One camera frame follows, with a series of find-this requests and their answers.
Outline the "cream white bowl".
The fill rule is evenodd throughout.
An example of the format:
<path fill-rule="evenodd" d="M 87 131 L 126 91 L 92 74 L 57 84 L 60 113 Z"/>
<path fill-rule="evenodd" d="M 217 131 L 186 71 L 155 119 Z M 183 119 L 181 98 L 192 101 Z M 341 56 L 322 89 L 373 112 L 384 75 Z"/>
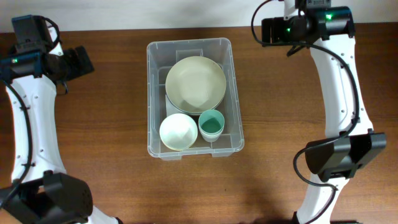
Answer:
<path fill-rule="evenodd" d="M 200 114 L 221 103 L 226 92 L 226 77 L 213 60 L 187 57 L 170 69 L 165 90 L 171 103 L 180 111 Z"/>

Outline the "mint green cup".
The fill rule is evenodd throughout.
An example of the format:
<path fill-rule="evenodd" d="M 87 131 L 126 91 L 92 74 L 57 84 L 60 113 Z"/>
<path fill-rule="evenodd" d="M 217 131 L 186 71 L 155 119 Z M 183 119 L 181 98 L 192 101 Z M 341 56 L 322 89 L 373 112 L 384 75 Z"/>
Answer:
<path fill-rule="evenodd" d="M 198 119 L 200 129 L 207 134 L 218 134 L 222 132 L 224 124 L 224 116 L 218 110 L 206 110 Z"/>

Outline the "white small bowl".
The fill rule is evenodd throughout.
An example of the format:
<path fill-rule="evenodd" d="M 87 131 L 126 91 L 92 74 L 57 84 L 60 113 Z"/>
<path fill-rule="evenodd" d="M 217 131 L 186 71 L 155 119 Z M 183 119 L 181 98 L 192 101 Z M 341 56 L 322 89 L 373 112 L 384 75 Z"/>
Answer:
<path fill-rule="evenodd" d="M 198 128 L 190 116 L 182 113 L 173 114 L 163 120 L 159 134 L 163 144 L 190 144 L 197 140 Z"/>

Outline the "grey white cup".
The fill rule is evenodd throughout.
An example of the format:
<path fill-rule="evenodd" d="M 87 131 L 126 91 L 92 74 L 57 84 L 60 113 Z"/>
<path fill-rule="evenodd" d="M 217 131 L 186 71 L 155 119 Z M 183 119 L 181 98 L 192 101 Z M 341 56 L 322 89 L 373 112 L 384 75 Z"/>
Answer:
<path fill-rule="evenodd" d="M 223 130 L 220 130 L 216 133 L 208 133 L 202 129 L 200 129 L 200 133 L 202 138 L 206 141 L 206 142 L 215 142 L 219 139 L 219 137 L 221 136 L 221 133 L 223 132 Z"/>

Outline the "mint green small bowl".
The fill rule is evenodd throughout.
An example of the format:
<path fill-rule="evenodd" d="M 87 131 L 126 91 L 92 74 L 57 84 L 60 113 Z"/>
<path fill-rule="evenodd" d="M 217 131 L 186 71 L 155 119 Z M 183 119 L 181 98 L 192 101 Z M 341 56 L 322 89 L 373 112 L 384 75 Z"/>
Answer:
<path fill-rule="evenodd" d="M 184 150 L 187 150 L 187 149 L 189 149 L 190 147 L 192 147 L 193 144 L 194 144 L 194 142 L 193 142 L 193 143 L 190 143 L 190 144 L 188 144 L 188 143 L 183 143 L 183 144 L 176 144 L 176 145 L 170 145 L 170 144 L 164 143 L 164 145 L 165 145 L 167 148 L 169 148 L 169 149 L 171 149 L 171 150 L 173 150 L 173 151 L 184 151 Z"/>

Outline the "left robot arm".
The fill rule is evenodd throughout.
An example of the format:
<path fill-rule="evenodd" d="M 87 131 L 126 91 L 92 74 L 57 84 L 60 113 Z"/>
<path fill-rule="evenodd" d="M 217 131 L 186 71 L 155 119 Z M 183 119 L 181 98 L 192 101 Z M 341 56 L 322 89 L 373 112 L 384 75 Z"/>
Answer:
<path fill-rule="evenodd" d="M 1 208 L 21 223 L 120 223 L 94 206 L 88 184 L 67 174 L 57 141 L 57 84 L 93 72 L 84 47 L 31 50 L 1 60 L 16 155 Z"/>

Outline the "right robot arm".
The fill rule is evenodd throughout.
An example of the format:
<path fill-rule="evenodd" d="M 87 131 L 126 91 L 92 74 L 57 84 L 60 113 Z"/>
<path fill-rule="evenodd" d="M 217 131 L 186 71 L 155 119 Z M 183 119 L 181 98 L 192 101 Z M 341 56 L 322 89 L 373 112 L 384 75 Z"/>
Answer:
<path fill-rule="evenodd" d="M 311 176 L 294 223 L 329 223 L 343 187 L 385 147 L 366 112 L 355 64 L 351 10 L 330 1 L 285 1 L 282 17 L 262 20 L 265 46 L 288 46 L 289 54 L 308 48 L 315 62 L 325 107 L 325 139 L 309 142 L 298 154 Z"/>

